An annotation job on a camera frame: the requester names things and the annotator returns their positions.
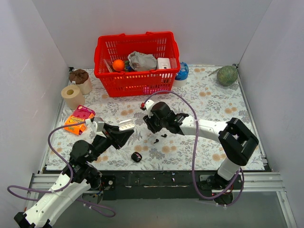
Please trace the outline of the black earbud charging case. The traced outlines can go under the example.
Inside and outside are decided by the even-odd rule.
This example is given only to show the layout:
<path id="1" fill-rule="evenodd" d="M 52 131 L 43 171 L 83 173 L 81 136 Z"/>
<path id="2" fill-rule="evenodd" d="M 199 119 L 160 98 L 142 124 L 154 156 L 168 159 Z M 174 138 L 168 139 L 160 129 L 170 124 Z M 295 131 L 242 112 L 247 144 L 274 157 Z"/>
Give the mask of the black earbud charging case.
<path id="1" fill-rule="evenodd" d="M 134 152 L 132 155 L 131 155 L 131 159 L 134 161 L 134 162 L 136 162 L 136 163 L 138 163 L 138 162 L 140 162 L 141 160 L 142 160 L 142 155 L 140 154 L 140 153 L 138 153 L 138 152 Z"/>

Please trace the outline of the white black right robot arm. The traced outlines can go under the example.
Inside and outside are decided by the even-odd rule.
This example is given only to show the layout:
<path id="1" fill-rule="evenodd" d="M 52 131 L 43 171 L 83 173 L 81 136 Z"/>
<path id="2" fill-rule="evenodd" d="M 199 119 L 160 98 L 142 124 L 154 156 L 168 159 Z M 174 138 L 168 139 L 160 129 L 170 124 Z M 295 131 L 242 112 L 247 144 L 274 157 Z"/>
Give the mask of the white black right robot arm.
<path id="1" fill-rule="evenodd" d="M 237 119 L 228 122 L 196 120 L 188 114 L 175 114 L 165 102 L 148 100 L 141 105 L 147 112 L 143 120 L 152 133 L 166 129 L 180 135 L 198 135 L 221 144 L 226 154 L 225 160 L 207 184 L 214 188 L 225 189 L 232 183 L 233 176 L 245 166 L 259 144 L 257 137 Z"/>

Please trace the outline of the white earbud charging case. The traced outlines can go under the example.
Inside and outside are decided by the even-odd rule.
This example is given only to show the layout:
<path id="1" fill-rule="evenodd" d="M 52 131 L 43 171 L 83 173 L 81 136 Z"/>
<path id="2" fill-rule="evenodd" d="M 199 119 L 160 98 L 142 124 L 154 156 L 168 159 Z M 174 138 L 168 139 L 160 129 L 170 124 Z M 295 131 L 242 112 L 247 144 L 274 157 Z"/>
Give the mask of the white earbud charging case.
<path id="1" fill-rule="evenodd" d="M 133 130 L 135 128 L 134 121 L 129 119 L 129 120 L 124 120 L 121 121 L 118 124 L 119 131 L 126 131 L 126 130 Z"/>

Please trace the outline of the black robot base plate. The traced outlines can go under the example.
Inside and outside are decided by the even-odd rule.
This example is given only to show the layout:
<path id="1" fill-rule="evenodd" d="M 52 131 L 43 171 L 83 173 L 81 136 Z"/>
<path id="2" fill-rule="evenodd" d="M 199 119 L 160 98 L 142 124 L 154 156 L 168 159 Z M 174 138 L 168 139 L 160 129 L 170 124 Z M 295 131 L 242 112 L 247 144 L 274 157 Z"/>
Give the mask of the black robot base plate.
<path id="1" fill-rule="evenodd" d="M 96 203 L 102 200 L 199 199 L 199 192 L 211 197 L 222 189 L 211 183 L 215 171 L 104 171 L 102 186 L 84 194 Z"/>

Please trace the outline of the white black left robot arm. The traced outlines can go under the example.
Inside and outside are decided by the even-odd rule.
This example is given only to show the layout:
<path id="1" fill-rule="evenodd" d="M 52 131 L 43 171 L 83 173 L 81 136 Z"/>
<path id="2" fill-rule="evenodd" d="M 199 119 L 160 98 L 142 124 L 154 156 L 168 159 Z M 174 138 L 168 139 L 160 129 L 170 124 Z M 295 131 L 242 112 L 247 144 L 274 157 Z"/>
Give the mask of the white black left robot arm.
<path id="1" fill-rule="evenodd" d="M 78 140 L 74 143 L 69 161 L 55 183 L 35 204 L 19 212 L 14 220 L 21 228 L 51 228 L 61 214 L 88 190 L 103 189 L 102 174 L 91 163 L 109 147 L 121 149 L 134 133 L 133 120 L 121 121 L 117 126 L 106 124 L 102 118 L 85 119 L 95 132 L 92 143 Z"/>

